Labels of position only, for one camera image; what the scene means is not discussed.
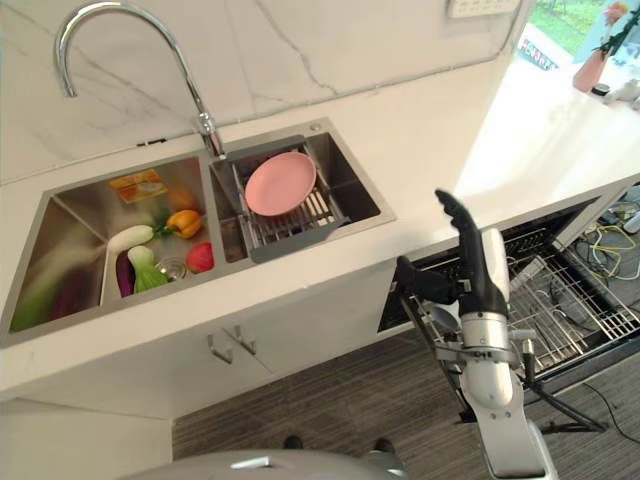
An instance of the dish rack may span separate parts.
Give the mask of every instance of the dish rack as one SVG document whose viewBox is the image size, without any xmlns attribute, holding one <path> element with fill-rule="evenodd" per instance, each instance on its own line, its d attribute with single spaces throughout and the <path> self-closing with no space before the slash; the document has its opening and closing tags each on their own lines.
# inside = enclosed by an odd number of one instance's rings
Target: dish rack
<svg viewBox="0 0 640 480">
<path fill-rule="evenodd" d="M 300 152 L 313 160 L 317 172 L 313 190 L 291 212 L 275 217 L 258 215 L 249 209 L 245 200 L 249 178 L 264 162 L 284 152 Z M 232 160 L 230 165 L 240 197 L 245 241 L 250 247 L 253 260 L 257 262 L 278 256 L 278 251 L 290 248 L 291 242 L 313 244 L 322 241 L 336 228 L 350 221 L 333 198 L 316 155 L 304 137 L 286 139 L 279 142 L 279 145 L 272 145 L 267 151 L 257 151 L 241 160 Z"/>
<path fill-rule="evenodd" d="M 508 326 L 536 332 L 536 376 L 551 375 L 640 332 L 637 315 L 576 253 L 557 242 L 552 245 L 545 229 L 505 241 L 505 250 L 511 287 Z M 456 278 L 460 262 L 452 258 L 428 269 Z M 427 306 L 411 300 L 434 342 L 444 342 L 446 331 L 433 321 Z M 517 342 L 512 345 L 522 353 Z"/>
</svg>

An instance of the marble backsplash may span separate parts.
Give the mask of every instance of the marble backsplash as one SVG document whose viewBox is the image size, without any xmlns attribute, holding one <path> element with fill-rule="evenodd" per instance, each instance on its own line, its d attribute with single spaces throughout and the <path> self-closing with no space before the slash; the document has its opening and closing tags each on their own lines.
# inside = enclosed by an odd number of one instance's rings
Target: marble backsplash
<svg viewBox="0 0 640 480">
<path fill-rule="evenodd" d="M 62 97 L 53 37 L 78 3 L 0 0 L 2 182 L 195 129 L 170 50 L 124 15 L 81 27 L 69 59 L 78 97 Z M 446 0 L 137 4 L 178 39 L 219 124 L 476 63 L 503 50 L 519 28 L 512 31 L 517 12 L 448 19 Z"/>
</svg>

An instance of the person's foot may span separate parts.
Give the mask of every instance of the person's foot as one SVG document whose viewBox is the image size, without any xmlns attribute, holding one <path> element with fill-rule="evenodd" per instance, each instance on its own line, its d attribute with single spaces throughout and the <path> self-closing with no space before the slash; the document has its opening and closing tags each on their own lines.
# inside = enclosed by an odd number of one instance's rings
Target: person's foot
<svg viewBox="0 0 640 480">
<path fill-rule="evenodd" d="M 283 448 L 285 450 L 302 450 L 304 446 L 302 445 L 302 439 L 297 435 L 289 435 L 284 440 Z"/>
<path fill-rule="evenodd" d="M 373 446 L 374 450 L 377 450 L 378 452 L 386 452 L 386 453 L 396 453 L 396 449 L 393 446 L 393 443 L 391 443 L 390 440 L 387 440 L 386 438 L 379 438 L 378 440 L 376 440 L 375 445 Z"/>
</svg>

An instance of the green grass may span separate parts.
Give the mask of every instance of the green grass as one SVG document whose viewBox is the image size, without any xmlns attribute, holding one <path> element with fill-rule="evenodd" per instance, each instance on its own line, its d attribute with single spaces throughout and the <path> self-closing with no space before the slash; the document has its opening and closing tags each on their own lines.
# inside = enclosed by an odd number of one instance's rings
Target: green grass
<svg viewBox="0 0 640 480">
<path fill-rule="evenodd" d="M 571 55 L 584 43 L 593 22 L 602 15 L 602 0 L 538 0 L 529 20 Z"/>
</svg>

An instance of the yellow bell pepper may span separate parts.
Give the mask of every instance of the yellow bell pepper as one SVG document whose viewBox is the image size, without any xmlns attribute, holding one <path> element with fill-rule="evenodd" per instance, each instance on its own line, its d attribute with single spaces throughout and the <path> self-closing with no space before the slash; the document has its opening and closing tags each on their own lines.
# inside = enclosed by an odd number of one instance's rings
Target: yellow bell pepper
<svg viewBox="0 0 640 480">
<path fill-rule="evenodd" d="M 167 228 L 180 238 L 191 238 L 202 228 L 202 219 L 195 210 L 181 210 L 167 219 Z"/>
</svg>

